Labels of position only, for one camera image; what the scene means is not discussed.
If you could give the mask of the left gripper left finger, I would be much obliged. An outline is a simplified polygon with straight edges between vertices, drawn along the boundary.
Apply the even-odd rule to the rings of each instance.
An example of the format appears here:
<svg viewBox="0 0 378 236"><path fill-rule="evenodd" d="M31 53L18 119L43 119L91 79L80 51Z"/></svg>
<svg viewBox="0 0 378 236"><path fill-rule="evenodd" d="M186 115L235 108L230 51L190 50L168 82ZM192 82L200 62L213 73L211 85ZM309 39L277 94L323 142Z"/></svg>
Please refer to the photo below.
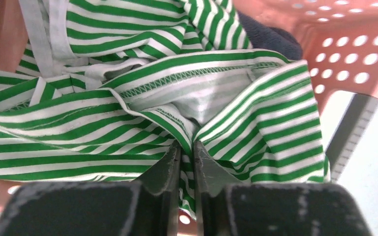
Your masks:
<svg viewBox="0 0 378 236"><path fill-rule="evenodd" d="M0 217L0 236L175 236L181 148L133 181L33 182Z"/></svg>

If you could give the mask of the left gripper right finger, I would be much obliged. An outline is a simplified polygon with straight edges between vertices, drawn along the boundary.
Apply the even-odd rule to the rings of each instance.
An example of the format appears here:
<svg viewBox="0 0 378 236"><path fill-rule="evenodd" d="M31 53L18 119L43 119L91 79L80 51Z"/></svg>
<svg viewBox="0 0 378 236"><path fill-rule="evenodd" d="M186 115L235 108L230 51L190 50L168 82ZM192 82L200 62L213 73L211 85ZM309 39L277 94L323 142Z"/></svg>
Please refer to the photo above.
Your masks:
<svg viewBox="0 0 378 236"><path fill-rule="evenodd" d="M200 236L369 236L353 197L332 183L245 184L194 145Z"/></svg>

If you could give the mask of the green white striped garment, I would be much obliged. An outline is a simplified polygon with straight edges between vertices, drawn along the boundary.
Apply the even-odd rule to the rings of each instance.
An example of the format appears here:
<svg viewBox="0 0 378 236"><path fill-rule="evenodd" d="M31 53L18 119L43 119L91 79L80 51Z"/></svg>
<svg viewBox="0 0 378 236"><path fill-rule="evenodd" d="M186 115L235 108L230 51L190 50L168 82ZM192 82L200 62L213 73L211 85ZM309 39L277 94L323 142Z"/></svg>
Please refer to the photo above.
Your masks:
<svg viewBox="0 0 378 236"><path fill-rule="evenodd" d="M127 181L173 142L195 215L201 142L245 183L329 182L307 62L253 48L230 0L22 0L0 71L0 179Z"/></svg>

